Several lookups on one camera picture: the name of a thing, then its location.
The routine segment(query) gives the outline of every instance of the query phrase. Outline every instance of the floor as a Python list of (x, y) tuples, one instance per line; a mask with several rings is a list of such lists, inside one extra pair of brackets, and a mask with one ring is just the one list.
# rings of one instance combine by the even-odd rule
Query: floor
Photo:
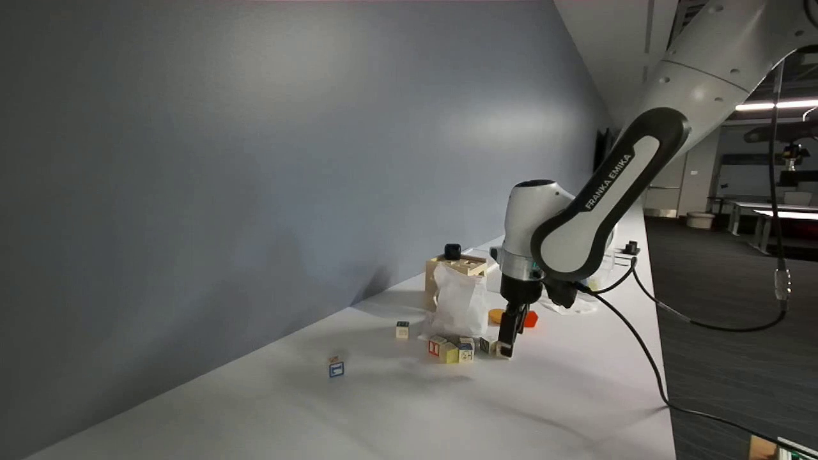
[[(673, 219), (646, 221), (661, 302), (719, 325), (776, 313), (774, 258), (726, 233)], [(660, 316), (669, 399), (818, 447), (818, 260), (788, 260), (795, 277), (788, 320), (757, 335), (708, 331)], [(673, 413), (680, 460), (745, 460), (745, 435)]]

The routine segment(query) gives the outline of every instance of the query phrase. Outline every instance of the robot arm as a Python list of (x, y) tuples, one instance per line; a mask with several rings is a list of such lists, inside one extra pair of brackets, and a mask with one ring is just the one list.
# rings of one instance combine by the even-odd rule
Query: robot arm
[(666, 161), (715, 131), (788, 54), (818, 42), (814, 12), (814, 0), (710, 0), (666, 47), (639, 115), (575, 200), (554, 180), (514, 185), (495, 251), (508, 302), (504, 355), (541, 286), (554, 303), (573, 303), (573, 284), (600, 266), (614, 224)]

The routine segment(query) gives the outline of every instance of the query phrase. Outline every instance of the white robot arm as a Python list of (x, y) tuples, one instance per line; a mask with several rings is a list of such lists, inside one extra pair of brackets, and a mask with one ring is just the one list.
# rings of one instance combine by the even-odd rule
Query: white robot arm
[(710, 0), (666, 47), (639, 115), (577, 197), (554, 180), (514, 185), (495, 251), (508, 302), (504, 355), (541, 286), (573, 303), (573, 284), (600, 266), (614, 224), (666, 161), (715, 131), (788, 54), (818, 42), (814, 16), (818, 0)]

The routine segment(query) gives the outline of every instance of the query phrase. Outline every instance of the white table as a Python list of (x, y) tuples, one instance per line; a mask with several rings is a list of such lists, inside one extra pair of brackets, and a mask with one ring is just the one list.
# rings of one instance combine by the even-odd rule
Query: white table
[[(771, 208), (768, 201), (731, 201), (731, 205), (733, 205), (731, 219), (728, 219), (728, 233), (731, 235), (739, 235), (740, 215), (752, 215), (757, 208)], [(776, 208), (784, 208), (784, 212), (818, 212), (814, 205), (776, 205)]]
[[(641, 212), (619, 224), (627, 240), (646, 248)], [(652, 284), (646, 251), (639, 272)], [(610, 311), (536, 307), (514, 361), (445, 367), (423, 343), (394, 340), (394, 320), (423, 316), (420, 288), (421, 276), (339, 308), (31, 460), (674, 458), (653, 376)], [(630, 280), (607, 298), (661, 364), (653, 307)], [(329, 381), (336, 348), (348, 376)]]
[[(754, 215), (757, 215), (757, 226), (754, 226), (754, 238), (748, 240), (748, 246), (766, 252), (771, 208), (754, 208)], [(795, 221), (818, 221), (818, 212), (776, 212), (776, 217), (795, 219)]]

